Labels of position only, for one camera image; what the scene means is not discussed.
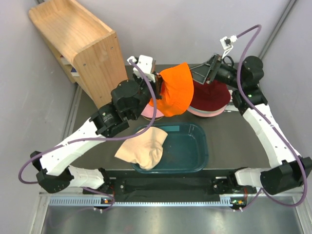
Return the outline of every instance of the dark red cloth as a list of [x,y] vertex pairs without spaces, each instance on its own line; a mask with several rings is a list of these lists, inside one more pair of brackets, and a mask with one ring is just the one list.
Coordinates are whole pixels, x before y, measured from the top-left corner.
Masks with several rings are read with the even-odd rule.
[[200,84],[193,80],[194,95],[191,107],[202,111],[216,111],[227,105],[231,94],[226,86],[217,80],[211,84]]

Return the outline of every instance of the white wall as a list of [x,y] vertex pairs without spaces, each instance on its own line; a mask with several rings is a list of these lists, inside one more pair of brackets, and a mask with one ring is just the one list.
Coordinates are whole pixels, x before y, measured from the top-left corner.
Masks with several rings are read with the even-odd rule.
[[[261,81],[284,134],[303,157],[312,156],[312,1],[299,0],[264,57]],[[309,177],[312,206],[312,175]]]
[[[262,24],[250,53],[258,55],[285,0],[78,0],[119,37],[122,54],[145,54],[158,64],[202,63],[222,54],[219,40]],[[235,43],[236,60],[251,36]]]
[[[0,227],[28,232],[38,185],[23,185],[18,171],[34,150],[60,141],[74,86],[28,18],[34,0],[0,3]],[[34,180],[36,171],[24,174]]]

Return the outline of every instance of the wooden shelf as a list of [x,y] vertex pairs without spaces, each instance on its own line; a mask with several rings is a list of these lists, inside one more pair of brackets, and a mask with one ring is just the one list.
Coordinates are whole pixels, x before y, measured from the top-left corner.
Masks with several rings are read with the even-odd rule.
[[[72,82],[77,82],[99,108],[127,79],[116,32],[75,0],[50,0],[29,11],[50,50]],[[72,77],[63,55],[80,77]]]

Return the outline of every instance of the blue plastic tray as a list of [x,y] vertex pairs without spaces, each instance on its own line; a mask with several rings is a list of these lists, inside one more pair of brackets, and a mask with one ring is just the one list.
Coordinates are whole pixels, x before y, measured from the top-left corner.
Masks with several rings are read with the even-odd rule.
[[153,169],[144,170],[138,164],[133,168],[145,174],[192,173],[202,170],[208,163],[208,146],[204,130],[194,123],[155,124],[168,133],[163,144],[162,158]]

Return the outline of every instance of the cream towel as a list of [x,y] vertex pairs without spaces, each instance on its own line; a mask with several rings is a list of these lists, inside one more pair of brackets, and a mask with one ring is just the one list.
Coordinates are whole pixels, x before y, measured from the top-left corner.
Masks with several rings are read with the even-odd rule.
[[162,157],[162,144],[167,135],[164,130],[150,127],[145,133],[125,140],[115,157],[126,162],[138,163],[142,169],[150,170]]

